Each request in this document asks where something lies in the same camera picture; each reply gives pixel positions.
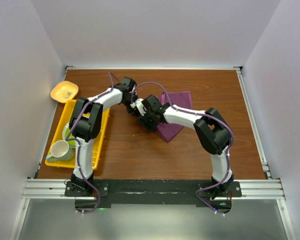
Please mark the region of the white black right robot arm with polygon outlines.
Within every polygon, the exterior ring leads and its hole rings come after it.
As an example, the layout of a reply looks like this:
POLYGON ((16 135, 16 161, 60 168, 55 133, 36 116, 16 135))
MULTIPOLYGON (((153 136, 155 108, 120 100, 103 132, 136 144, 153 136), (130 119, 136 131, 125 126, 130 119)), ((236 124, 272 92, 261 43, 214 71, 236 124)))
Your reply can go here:
POLYGON ((150 130, 159 124, 176 124, 193 129, 203 149, 210 154, 212 163, 212 186, 203 190, 213 189, 220 197, 231 190, 234 175, 230 167, 230 148, 234 133, 215 108, 197 111, 170 102, 161 104, 154 95, 145 99, 132 96, 130 106, 139 112, 138 120, 150 130))

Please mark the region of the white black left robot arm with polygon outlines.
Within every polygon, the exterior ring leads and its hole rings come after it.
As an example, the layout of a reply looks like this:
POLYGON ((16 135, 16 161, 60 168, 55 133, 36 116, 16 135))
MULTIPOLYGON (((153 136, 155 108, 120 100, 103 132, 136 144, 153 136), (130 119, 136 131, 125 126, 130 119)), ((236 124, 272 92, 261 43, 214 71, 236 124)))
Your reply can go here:
POLYGON ((93 146, 102 126, 104 111, 114 105, 123 104, 132 113, 132 91, 136 81, 125 77, 122 82, 112 84, 106 91, 96 96, 76 100, 70 121, 71 139, 75 141, 75 167, 71 175, 70 189, 82 196, 90 196, 96 192, 94 186, 94 169, 92 164, 93 146))

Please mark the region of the purple cloth napkin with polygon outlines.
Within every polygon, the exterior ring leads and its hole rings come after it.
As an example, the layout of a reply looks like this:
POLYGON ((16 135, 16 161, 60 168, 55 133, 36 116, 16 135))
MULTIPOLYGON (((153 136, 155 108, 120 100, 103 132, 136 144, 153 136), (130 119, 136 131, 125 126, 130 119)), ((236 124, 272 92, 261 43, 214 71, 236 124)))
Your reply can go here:
MULTIPOLYGON (((193 109, 193 102, 190 91, 168 92, 168 97, 174 105, 181 108, 193 109)), ((184 127, 179 124, 159 123, 155 132, 169 143, 184 127)))

